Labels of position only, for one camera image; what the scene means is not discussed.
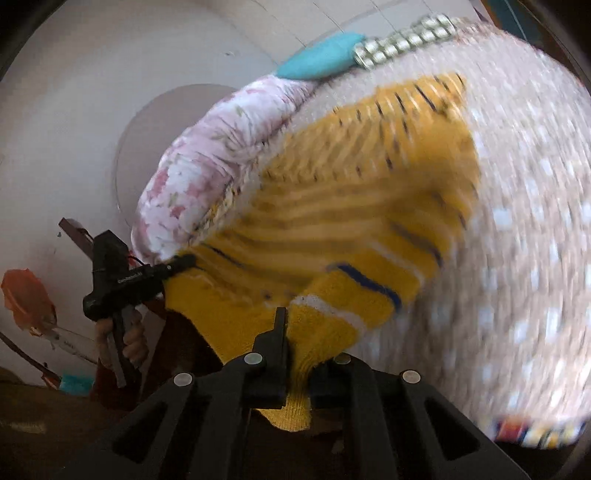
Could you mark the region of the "person's left hand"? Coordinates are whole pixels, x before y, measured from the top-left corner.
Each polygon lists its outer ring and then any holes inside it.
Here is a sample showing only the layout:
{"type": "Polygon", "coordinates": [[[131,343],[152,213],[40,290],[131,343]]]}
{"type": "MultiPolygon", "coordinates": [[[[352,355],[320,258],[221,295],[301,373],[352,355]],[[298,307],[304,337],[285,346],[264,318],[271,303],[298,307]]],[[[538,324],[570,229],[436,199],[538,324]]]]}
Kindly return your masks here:
{"type": "MultiPolygon", "coordinates": [[[[112,320],[103,319],[95,323],[95,342],[98,350],[100,364],[107,369],[112,369],[107,337],[112,331],[112,320]]],[[[148,357],[145,329],[142,324],[142,315],[139,311],[131,312],[131,328],[124,335],[123,356],[136,368],[140,368],[148,357]]]]}

